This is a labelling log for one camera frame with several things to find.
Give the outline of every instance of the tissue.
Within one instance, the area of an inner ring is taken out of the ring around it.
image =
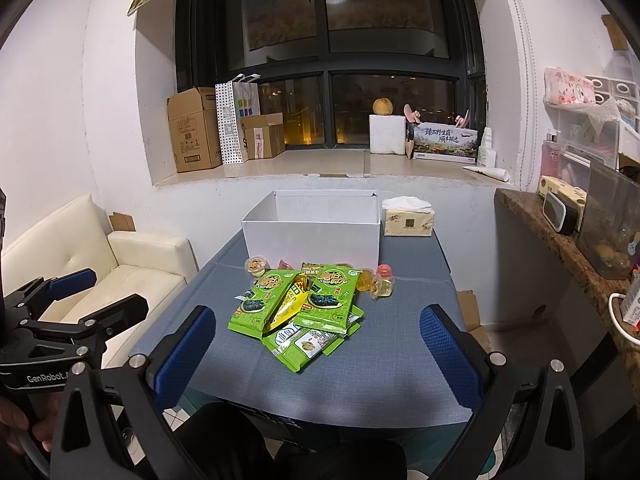
[[[415,211],[417,213],[431,213],[431,202],[420,200],[416,196],[396,196],[382,201],[382,209],[394,209],[396,211]]]
[[[385,236],[431,236],[435,211],[431,203],[415,196],[397,196],[382,201]]]

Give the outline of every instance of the human hand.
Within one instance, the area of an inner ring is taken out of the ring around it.
[[[0,397],[0,435],[6,440],[9,449],[17,454],[24,454],[18,437],[13,430],[28,430],[29,419],[10,400]]]
[[[42,443],[42,447],[48,452],[51,452],[51,440],[53,439],[53,432],[56,429],[61,397],[62,392],[50,394],[47,397],[47,416],[40,422],[34,424],[32,429],[33,436]]]

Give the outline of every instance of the granite countertop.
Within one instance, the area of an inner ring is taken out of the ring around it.
[[[609,317],[609,295],[613,292],[625,294],[630,282],[606,280],[601,277],[575,245],[574,239],[556,233],[542,216],[542,200],[536,193],[527,193],[512,189],[497,189],[495,202],[504,205],[520,219],[555,254],[569,271],[576,283],[582,288],[593,306],[600,314],[604,326],[618,347],[626,373],[631,380],[636,397],[636,410],[640,416],[640,346],[624,339],[613,326]],[[635,329],[620,318],[620,311],[614,313],[621,325],[633,336]]]

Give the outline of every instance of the glass container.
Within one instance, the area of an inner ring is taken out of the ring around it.
[[[638,259],[639,242],[640,186],[592,160],[578,248],[599,275],[624,280]]]

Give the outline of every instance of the paper shopping bag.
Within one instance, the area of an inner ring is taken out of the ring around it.
[[[260,115],[258,85],[253,83],[260,75],[245,77],[238,74],[226,83],[216,85],[220,152],[223,164],[237,164],[248,160],[246,139],[241,119]]]

